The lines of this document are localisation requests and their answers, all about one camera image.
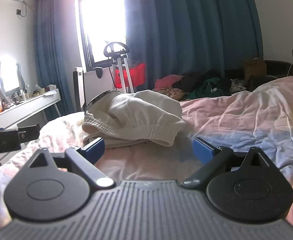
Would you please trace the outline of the cream white zip jacket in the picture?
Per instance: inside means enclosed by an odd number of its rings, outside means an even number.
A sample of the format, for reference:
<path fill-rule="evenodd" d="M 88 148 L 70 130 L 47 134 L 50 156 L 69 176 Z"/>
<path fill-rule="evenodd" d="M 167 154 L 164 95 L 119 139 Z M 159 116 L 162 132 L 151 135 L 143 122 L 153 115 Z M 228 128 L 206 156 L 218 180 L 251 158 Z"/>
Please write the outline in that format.
<path fill-rule="evenodd" d="M 171 147 L 186 123 L 178 101 L 143 90 L 120 93 L 108 90 L 96 96 L 85 109 L 83 143 L 102 138 L 106 148 L 120 148 L 148 141 Z"/>

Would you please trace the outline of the pile of clothes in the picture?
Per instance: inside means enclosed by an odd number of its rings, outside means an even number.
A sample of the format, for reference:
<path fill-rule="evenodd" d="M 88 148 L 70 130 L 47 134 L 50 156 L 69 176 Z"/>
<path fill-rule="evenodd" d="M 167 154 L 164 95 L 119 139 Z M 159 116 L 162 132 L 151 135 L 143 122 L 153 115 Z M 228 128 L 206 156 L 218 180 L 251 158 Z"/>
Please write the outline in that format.
<path fill-rule="evenodd" d="M 189 101 L 201 98 L 231 96 L 246 91 L 244 80 L 231 79 L 231 75 L 221 76 L 216 70 L 186 72 L 182 75 L 167 75 L 156 80 L 153 91 L 177 101 Z"/>

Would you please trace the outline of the white vanity desk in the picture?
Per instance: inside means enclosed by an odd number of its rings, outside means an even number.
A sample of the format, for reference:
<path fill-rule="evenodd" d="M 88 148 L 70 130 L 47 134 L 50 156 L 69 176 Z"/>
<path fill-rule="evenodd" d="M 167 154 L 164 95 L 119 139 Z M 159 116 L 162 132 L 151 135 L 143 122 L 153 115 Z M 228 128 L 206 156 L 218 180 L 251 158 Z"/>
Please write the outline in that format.
<path fill-rule="evenodd" d="M 59 89 L 51 90 L 37 97 L 30 98 L 19 105 L 15 105 L 1 112 L 0 128 L 8 129 L 16 126 L 20 122 L 23 122 L 50 106 L 54 106 L 58 116 L 61 117 L 61 113 L 57 106 L 57 103 L 60 101 L 61 96 Z"/>

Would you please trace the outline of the vanity mirror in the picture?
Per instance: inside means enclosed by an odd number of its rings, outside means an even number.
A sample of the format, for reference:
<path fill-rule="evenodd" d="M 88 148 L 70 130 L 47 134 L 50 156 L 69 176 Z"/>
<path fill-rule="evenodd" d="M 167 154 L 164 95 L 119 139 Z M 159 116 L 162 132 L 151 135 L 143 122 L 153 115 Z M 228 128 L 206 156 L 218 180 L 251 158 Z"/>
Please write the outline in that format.
<path fill-rule="evenodd" d="M 14 57 L 8 57 L 0 62 L 0 91 L 4 98 L 25 89 L 25 81 L 21 65 Z"/>

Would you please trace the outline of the teal curtain left panel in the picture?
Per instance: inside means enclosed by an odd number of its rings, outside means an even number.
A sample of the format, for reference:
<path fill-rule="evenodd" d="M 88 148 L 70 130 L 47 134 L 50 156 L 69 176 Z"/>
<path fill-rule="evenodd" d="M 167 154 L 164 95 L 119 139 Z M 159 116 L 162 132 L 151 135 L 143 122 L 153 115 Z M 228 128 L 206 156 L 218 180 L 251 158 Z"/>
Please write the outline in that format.
<path fill-rule="evenodd" d="M 73 70 L 81 66 L 76 0 L 35 0 L 34 49 L 38 84 L 56 85 L 61 100 L 49 108 L 49 120 L 74 113 Z"/>

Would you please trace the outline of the teal curtain panel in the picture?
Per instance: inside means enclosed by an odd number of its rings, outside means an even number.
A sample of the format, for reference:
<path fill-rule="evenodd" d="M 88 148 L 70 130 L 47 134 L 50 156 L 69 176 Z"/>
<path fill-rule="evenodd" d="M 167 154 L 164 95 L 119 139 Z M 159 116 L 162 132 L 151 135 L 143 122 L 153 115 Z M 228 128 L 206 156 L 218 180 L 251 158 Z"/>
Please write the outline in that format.
<path fill-rule="evenodd" d="M 49 108 L 49 120 L 74 113 L 73 70 L 81 66 L 76 0 L 35 0 L 34 49 L 38 84 L 56 85 L 61 100 Z"/>
<path fill-rule="evenodd" d="M 146 64 L 140 89 L 170 74 L 224 74 L 263 57 L 255 0 L 124 1 L 129 57 Z"/>

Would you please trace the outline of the white radiator heater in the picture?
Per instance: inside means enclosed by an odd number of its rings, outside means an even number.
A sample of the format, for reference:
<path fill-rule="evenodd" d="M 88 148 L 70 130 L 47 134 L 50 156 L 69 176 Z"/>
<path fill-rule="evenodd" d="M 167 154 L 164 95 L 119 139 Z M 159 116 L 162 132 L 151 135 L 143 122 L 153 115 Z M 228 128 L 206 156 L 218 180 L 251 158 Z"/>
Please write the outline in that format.
<path fill-rule="evenodd" d="M 77 112 L 83 112 L 88 103 L 96 96 L 109 90 L 115 90 L 108 68 L 102 68 L 102 77 L 99 78 L 95 70 L 84 72 L 82 67 L 75 67 L 73 87 Z"/>

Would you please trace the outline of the brown paper bag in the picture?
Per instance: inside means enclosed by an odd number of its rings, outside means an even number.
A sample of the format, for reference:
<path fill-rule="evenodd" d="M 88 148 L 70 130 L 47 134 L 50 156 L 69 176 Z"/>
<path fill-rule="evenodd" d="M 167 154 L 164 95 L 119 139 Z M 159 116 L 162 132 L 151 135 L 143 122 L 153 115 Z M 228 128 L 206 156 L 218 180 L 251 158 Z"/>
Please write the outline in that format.
<path fill-rule="evenodd" d="M 254 77 L 266 77 L 267 68 L 265 61 L 260 58 L 254 58 L 244 61 L 244 77 L 249 80 Z"/>

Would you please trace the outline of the black headboard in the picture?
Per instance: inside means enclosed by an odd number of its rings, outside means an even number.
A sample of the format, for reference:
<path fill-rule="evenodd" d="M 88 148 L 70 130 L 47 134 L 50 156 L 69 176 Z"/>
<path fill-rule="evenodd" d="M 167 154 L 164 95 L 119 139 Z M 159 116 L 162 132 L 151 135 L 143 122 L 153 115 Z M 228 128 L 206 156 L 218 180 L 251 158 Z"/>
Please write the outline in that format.
<path fill-rule="evenodd" d="M 266 77 L 254 77 L 249 80 L 245 80 L 244 67 L 239 69 L 230 69 L 225 71 L 225 76 L 230 79 L 239 79 L 244 87 L 253 92 L 259 86 L 280 79 L 287 76 L 293 76 L 293 64 L 283 61 L 271 61 L 264 60 L 267 68 Z"/>

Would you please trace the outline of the red storage bag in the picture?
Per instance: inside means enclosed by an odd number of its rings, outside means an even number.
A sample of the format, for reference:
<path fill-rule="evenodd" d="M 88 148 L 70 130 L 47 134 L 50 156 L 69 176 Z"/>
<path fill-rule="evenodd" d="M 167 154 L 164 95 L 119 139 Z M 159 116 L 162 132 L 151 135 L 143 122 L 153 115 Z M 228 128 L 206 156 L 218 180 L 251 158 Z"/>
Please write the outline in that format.
<path fill-rule="evenodd" d="M 130 68 L 130 75 L 131 75 L 131 81 L 133 84 L 133 87 L 138 87 L 141 86 L 145 83 L 146 81 L 146 75 L 145 75 L 145 70 L 146 70 L 146 64 L 141 63 L 136 66 L 133 66 L 133 68 Z M 119 70 L 115 70 L 115 87 L 117 89 L 122 88 L 121 85 L 121 80 L 120 80 L 120 74 Z"/>

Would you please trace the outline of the bright window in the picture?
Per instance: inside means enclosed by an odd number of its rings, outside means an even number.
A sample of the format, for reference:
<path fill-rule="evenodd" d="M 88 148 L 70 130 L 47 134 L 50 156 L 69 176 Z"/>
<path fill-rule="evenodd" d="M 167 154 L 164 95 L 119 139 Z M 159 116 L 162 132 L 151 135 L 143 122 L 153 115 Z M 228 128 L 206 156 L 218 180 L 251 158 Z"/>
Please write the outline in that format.
<path fill-rule="evenodd" d="M 105 67 L 104 48 L 126 43 L 124 0 L 78 0 L 79 24 L 86 69 Z"/>

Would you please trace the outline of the teal curtain right panel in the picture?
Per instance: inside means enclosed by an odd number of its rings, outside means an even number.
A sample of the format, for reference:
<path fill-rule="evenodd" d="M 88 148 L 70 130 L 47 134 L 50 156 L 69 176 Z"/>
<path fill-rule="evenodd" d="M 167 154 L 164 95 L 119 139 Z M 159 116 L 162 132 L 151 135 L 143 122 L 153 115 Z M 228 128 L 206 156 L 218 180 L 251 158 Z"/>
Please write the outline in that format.
<path fill-rule="evenodd" d="M 224 74 L 263 57 L 255 0 L 124 1 L 129 57 L 146 64 L 140 89 L 170 74 Z"/>

